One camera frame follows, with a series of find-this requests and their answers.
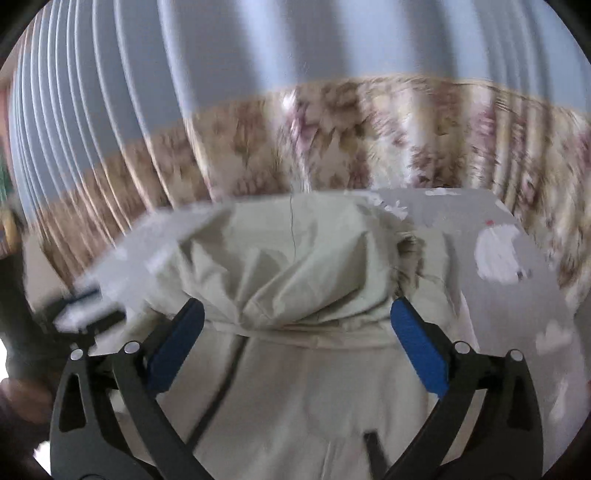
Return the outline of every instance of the metal screw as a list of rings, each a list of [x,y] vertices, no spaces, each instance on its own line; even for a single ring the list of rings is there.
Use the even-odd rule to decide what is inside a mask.
[[[454,348],[456,349],[457,353],[461,353],[463,355],[470,353],[470,350],[472,350],[470,345],[468,345],[466,342],[458,342],[454,345]]]
[[[519,350],[512,350],[509,355],[516,362],[521,362],[523,360],[523,353],[521,353]]]
[[[72,360],[80,360],[84,356],[84,352],[77,348],[70,354]]]
[[[139,343],[138,342],[129,342],[126,343],[123,347],[123,351],[125,353],[136,353],[139,351]]]

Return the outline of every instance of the floral curtain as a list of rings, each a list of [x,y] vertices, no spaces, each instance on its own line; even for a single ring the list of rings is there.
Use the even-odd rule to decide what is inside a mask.
[[[557,271],[591,287],[591,128],[488,82],[395,75],[299,85],[194,113],[103,159],[37,212],[69,283],[147,210],[197,200],[382,187],[492,190]]]

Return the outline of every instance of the white cloth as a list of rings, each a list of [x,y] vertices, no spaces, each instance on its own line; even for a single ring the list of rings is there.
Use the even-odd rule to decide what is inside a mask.
[[[165,414],[186,440],[247,336],[195,451],[204,467],[219,479],[369,479],[363,434],[376,432],[393,463],[434,404],[389,325],[392,298],[401,289],[456,338],[448,261],[440,232],[415,231],[360,197],[229,207],[178,246],[149,296],[170,315],[195,296],[208,318],[159,398]],[[148,460],[127,423],[132,450]]]

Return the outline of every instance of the blue gripper pad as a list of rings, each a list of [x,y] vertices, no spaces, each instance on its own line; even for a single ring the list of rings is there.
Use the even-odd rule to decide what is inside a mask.
[[[154,395],[168,391],[205,324],[203,304],[190,299],[171,322],[168,336],[149,358],[146,388]]]
[[[440,398],[444,396],[449,388],[449,366],[427,333],[426,327],[431,325],[425,323],[405,298],[393,302],[390,322],[427,391]]]

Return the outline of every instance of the white print on bedsheet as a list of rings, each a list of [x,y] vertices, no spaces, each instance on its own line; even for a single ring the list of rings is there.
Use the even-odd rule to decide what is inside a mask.
[[[443,187],[439,187],[433,190],[427,190],[425,195],[428,197],[438,196],[438,195],[459,195],[458,192],[452,192],[450,189],[445,189]]]
[[[369,203],[371,203],[375,207],[379,207],[380,205],[384,205],[383,198],[374,192],[367,192],[367,191],[359,191],[355,192],[355,195],[360,195],[365,197]],[[400,200],[396,200],[396,205],[385,205],[384,210],[392,215],[398,217],[400,220],[404,220],[408,216],[408,212],[406,211],[407,207],[400,206]]]
[[[555,352],[570,345],[573,341],[573,331],[563,329],[556,320],[550,320],[545,332],[539,332],[535,336],[535,349],[539,355]]]
[[[566,391],[569,389],[569,383],[565,378],[560,380],[558,385],[558,392],[556,394],[556,401],[552,410],[550,410],[550,421],[552,423],[559,422],[566,413]]]
[[[513,247],[517,235],[519,229],[509,224],[491,226],[478,234],[474,258],[480,278],[504,284],[519,281],[522,268]]]
[[[401,207],[400,200],[396,200],[396,205],[394,206],[386,205],[384,209],[401,220],[404,220],[408,216],[408,212],[406,211],[407,207]]]

